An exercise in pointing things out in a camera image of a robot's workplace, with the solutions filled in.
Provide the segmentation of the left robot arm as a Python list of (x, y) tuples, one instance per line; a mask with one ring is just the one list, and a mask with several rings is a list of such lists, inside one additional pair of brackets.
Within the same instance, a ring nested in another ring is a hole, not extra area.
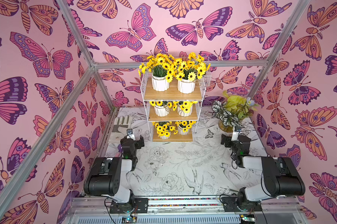
[(124, 186), (126, 174), (138, 163), (137, 150), (145, 146), (143, 136), (120, 140), (122, 154), (118, 157), (98, 157), (86, 177), (84, 192), (89, 196), (111, 198), (118, 205), (134, 206), (134, 193)]

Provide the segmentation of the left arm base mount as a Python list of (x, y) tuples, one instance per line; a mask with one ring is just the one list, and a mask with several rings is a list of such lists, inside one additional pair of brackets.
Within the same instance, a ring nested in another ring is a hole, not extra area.
[(113, 201), (110, 206), (110, 214), (132, 214), (147, 213), (148, 198), (130, 199), (127, 203), (116, 203)]

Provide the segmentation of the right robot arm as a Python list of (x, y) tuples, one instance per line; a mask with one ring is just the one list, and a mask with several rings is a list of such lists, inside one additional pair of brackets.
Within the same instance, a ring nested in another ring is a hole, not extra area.
[(289, 157), (263, 157), (249, 154), (251, 139), (245, 135), (221, 135), (221, 144), (232, 151), (232, 161), (238, 168), (259, 171), (261, 180), (255, 186), (243, 187), (237, 202), (257, 203), (280, 196), (302, 196), (305, 184)]

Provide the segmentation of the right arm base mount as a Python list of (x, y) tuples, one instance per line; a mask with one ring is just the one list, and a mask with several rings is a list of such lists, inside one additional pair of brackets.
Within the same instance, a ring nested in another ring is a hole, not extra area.
[(254, 212), (262, 211), (259, 202), (244, 201), (236, 195), (220, 195), (219, 201), (222, 203), (225, 212)]

